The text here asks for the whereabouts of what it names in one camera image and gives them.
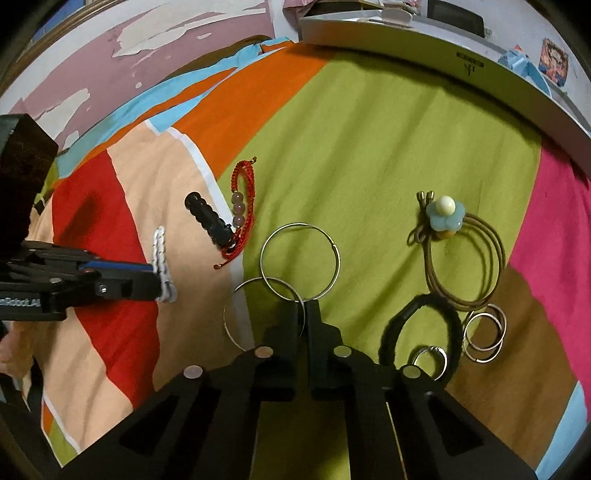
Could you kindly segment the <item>person left hand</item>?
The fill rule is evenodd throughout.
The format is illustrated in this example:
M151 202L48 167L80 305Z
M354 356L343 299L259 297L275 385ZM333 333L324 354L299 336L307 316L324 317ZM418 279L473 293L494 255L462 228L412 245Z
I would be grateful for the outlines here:
M1 373L22 379L33 362L34 325L31 322L12 322L1 339Z

